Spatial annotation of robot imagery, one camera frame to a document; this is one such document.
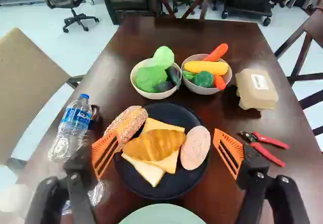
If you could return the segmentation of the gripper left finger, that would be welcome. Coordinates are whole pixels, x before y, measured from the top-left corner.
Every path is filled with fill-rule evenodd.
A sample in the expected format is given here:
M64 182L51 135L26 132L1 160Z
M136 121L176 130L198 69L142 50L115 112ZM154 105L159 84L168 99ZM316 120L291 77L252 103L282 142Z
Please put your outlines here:
M74 223L95 223L88 190L101 178L117 149L116 131L108 131L93 144L83 145L64 163L66 177L48 177L39 183L25 223L60 223L67 201Z

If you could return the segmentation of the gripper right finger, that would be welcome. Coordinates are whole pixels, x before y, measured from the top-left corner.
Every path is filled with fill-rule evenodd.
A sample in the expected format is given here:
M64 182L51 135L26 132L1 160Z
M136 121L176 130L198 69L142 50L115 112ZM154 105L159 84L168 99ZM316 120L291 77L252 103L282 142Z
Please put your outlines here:
M213 144L245 195L236 223L259 223L263 202L267 200L275 223L309 223L309 218L295 181L287 176L269 176L269 162L280 167L285 163L262 146L262 143L289 149L281 141L258 132L239 133L247 143L240 143L215 129Z

